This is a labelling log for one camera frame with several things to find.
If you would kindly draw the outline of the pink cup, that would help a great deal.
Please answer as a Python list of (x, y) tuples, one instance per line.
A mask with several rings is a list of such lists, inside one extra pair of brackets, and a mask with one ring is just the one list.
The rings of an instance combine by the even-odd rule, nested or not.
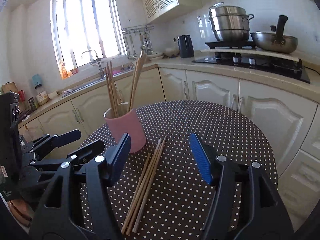
[(129, 134), (131, 137), (130, 153), (138, 152), (146, 144), (142, 122), (135, 108), (117, 118), (112, 116), (112, 108), (109, 108), (104, 113), (104, 119), (116, 143), (120, 141), (124, 133)]

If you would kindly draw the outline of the steel kitchen sink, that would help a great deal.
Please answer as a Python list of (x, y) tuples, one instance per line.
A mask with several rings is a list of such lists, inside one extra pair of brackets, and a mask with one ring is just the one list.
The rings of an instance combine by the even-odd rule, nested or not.
[[(123, 74), (125, 72), (128, 72), (130, 70), (133, 70), (134, 69), (134, 66), (133, 65), (123, 65), (121, 68), (118, 68), (118, 69), (114, 69), (113, 70), (113, 76), (118, 76), (120, 74)], [(103, 76), (103, 77), (97, 77), (93, 80), (90, 80), (88, 82), (85, 82), (85, 83), (82, 83), (80, 85), (77, 85), (77, 86), (74, 86), (72, 88), (69, 88), (67, 90), (64, 90), (62, 93), (61, 93), (61, 99), (62, 98), (65, 98), (75, 92), (78, 92), (79, 90), (81, 89), (84, 89), (84, 88), (87, 88), (87, 87), (90, 87), (92, 85), (95, 85), (96, 83), (99, 83), (99, 82), (102, 82), (102, 81), (105, 81), (106, 80), (106, 77)]]

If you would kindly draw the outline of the cream lower kitchen cabinets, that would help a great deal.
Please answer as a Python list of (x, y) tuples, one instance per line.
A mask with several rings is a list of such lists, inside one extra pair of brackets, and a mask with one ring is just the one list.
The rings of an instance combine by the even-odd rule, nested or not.
[[(103, 114), (110, 106), (106, 82), (81, 86), (45, 103), (20, 124), (19, 132), (32, 140), (79, 129), (86, 139), (107, 130)], [(272, 147), (281, 195), (295, 219), (309, 215), (319, 200), (312, 174), (301, 180), (289, 177), (293, 166), (319, 158), (318, 103), (260, 83), (170, 66), (142, 72), (135, 107), (149, 145), (155, 143), (155, 132), (180, 129), (186, 117), (199, 128), (238, 129), (239, 135), (227, 141), (242, 148), (258, 138), (249, 129), (252, 121)]]

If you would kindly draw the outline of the chrome kitchen faucet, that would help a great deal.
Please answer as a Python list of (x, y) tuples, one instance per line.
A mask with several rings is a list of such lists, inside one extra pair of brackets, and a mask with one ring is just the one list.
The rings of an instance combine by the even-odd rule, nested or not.
[(82, 52), (81, 57), (83, 57), (84, 53), (90, 53), (91, 54), (91, 52), (95, 53), (95, 59), (93, 61), (91, 61), (91, 64), (94, 64), (94, 63), (98, 64), (99, 75), (101, 76), (102, 79), (104, 79), (105, 78), (105, 72), (104, 72), (104, 69), (103, 69), (103, 67), (102, 67), (102, 65), (100, 63), (101, 58), (98, 56), (96, 50), (94, 50), (94, 49), (86, 50), (86, 51)]

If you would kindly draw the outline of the kitchen window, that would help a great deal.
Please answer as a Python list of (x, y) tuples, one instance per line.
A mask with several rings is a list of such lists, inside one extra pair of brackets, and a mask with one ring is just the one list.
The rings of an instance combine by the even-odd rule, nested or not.
[(116, 0), (51, 0), (51, 29), (60, 75), (66, 79), (91, 64), (126, 53)]

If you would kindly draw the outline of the brown polka dot tablecloth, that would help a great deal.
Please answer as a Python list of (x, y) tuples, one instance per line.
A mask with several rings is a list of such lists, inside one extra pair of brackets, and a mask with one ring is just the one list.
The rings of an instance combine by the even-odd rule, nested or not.
[(159, 139), (166, 142), (138, 231), (128, 239), (199, 239), (215, 190), (202, 180), (193, 158), (189, 147), (192, 132), (234, 162), (261, 163), (272, 183), (278, 182), (272, 147), (243, 114), (211, 102), (183, 100), (139, 107), (137, 115), (146, 144), (128, 157), (120, 179), (108, 189), (119, 226), (146, 159), (154, 153)]

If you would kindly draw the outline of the food jar on counter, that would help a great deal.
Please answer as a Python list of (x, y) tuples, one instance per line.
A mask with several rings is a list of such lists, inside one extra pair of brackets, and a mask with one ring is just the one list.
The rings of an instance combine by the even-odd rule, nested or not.
[(40, 92), (39, 94), (37, 94), (36, 100), (37, 100), (39, 106), (42, 106), (45, 103), (47, 103), (49, 101), (49, 97), (47, 95), (47, 92), (44, 90), (44, 91)]

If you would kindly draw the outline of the dark blue electric kettle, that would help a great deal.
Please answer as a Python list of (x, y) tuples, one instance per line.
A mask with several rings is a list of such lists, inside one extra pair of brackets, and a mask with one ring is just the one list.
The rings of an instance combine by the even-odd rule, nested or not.
[(178, 47), (181, 58), (189, 58), (194, 56), (193, 43), (190, 35), (181, 35), (177, 37)]

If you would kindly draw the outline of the white bowl on counter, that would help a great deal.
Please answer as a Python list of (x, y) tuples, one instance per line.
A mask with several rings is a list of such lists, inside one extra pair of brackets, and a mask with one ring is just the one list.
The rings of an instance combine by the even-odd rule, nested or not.
[(180, 53), (180, 50), (176, 47), (172, 47), (172, 48), (166, 48), (165, 49), (165, 56), (167, 57), (177, 57)]

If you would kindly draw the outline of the black gas stove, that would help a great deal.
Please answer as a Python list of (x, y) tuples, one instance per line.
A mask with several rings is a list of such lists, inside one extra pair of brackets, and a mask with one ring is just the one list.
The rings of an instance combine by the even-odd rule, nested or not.
[[(238, 41), (238, 42), (207, 42), (208, 49), (255, 49), (256, 47), (252, 41)], [(256, 69), (264, 72), (274, 73), (304, 83), (310, 83), (309, 76), (302, 64), (302, 60), (298, 62), (280, 59), (276, 57), (249, 55), (240, 53), (222, 53), (209, 52), (209, 56), (201, 59), (195, 59), (194, 63), (208, 63), (221, 64), (227, 66), (236, 66), (242, 68)]]

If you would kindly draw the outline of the stainless steel steamer pot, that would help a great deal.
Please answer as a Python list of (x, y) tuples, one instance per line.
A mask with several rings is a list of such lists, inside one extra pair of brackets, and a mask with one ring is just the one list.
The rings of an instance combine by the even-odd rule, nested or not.
[(249, 21), (255, 17), (242, 7), (216, 3), (209, 8), (209, 20), (215, 38), (220, 42), (249, 40)]

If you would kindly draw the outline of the wall utensil rail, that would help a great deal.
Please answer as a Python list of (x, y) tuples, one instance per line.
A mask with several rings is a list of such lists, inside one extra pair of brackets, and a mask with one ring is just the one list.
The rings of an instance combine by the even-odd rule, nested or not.
[(150, 32), (153, 29), (154, 29), (153, 24), (137, 25), (134, 27), (123, 28), (122, 34), (123, 35), (138, 34), (138, 33)]

